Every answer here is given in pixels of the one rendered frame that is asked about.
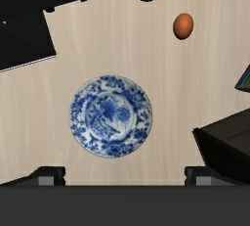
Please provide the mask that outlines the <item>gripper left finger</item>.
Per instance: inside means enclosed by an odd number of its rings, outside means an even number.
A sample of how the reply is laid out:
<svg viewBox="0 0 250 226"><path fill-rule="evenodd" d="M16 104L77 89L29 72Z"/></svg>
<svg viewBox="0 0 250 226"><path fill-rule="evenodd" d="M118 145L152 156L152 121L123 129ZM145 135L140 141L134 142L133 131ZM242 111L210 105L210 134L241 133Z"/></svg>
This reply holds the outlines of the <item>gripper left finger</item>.
<svg viewBox="0 0 250 226"><path fill-rule="evenodd" d="M39 186L64 186L65 168L63 166L41 166L31 176Z"/></svg>

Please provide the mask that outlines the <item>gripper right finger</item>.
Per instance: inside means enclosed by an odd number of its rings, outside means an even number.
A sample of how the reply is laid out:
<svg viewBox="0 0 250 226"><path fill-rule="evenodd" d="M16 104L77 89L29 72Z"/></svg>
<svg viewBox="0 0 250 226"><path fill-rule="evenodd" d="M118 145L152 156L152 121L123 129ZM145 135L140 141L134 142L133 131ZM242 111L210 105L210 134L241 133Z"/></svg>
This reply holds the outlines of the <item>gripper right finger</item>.
<svg viewBox="0 0 250 226"><path fill-rule="evenodd" d="M215 186L214 171L207 166L187 166L185 168L186 186Z"/></svg>

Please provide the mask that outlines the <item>cabinet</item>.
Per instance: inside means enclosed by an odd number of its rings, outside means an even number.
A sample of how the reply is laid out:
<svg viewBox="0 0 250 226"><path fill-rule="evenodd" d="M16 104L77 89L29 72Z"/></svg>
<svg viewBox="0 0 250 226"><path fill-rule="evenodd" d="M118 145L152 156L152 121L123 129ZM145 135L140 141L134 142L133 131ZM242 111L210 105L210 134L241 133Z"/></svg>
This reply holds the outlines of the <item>cabinet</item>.
<svg viewBox="0 0 250 226"><path fill-rule="evenodd" d="M192 131L206 166L250 185L250 108Z"/></svg>

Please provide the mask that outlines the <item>blue and white plate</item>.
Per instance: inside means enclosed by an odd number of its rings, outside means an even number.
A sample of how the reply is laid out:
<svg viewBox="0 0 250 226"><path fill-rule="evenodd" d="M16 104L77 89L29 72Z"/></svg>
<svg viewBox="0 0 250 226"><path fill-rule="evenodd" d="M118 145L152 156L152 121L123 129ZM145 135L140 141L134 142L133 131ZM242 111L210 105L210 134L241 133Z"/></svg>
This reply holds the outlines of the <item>blue and white plate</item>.
<svg viewBox="0 0 250 226"><path fill-rule="evenodd" d="M68 121L76 142L101 158L121 158L138 149L152 126L146 92L118 75L96 77L72 98Z"/></svg>

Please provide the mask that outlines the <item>multicoloured carton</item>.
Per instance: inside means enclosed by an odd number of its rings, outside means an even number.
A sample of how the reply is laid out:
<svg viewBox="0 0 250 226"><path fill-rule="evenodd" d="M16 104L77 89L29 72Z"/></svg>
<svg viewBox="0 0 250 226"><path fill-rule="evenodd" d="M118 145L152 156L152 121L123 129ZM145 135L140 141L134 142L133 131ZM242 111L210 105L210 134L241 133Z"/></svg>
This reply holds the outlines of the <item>multicoloured carton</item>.
<svg viewBox="0 0 250 226"><path fill-rule="evenodd" d="M250 65L245 72L243 72L234 88L239 91L250 93Z"/></svg>

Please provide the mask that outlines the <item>orange egg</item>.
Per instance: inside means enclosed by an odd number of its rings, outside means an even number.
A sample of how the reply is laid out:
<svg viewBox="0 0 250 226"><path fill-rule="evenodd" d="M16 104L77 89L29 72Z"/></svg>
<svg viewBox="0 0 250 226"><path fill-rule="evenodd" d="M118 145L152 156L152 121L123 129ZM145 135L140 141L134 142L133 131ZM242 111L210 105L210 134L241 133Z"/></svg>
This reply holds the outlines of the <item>orange egg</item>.
<svg viewBox="0 0 250 226"><path fill-rule="evenodd" d="M193 18L188 13L179 14L173 23L174 34L180 40L187 39L191 35L193 27Z"/></svg>

